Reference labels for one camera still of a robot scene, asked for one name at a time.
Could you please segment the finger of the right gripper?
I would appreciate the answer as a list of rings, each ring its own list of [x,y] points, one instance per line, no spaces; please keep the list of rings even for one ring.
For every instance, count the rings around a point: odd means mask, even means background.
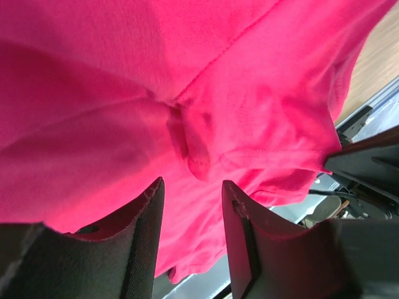
[[[361,187],[398,202],[398,127],[344,146],[324,168],[349,189]]]

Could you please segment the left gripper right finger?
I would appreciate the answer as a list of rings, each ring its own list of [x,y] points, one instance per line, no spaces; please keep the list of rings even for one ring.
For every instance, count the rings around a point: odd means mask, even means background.
[[[397,298],[398,221],[326,220],[305,229],[222,185],[234,298]]]

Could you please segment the pink red t-shirt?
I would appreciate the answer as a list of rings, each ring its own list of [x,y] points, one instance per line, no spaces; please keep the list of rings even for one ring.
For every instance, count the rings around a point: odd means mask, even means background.
[[[2,1],[1,221],[72,232],[166,184],[155,273],[226,252],[221,184],[303,200],[393,1]]]

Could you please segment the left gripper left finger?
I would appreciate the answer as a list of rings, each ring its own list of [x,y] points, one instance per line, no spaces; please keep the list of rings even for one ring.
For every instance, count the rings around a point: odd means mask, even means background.
[[[165,184],[76,233],[1,225],[2,298],[150,298]]]

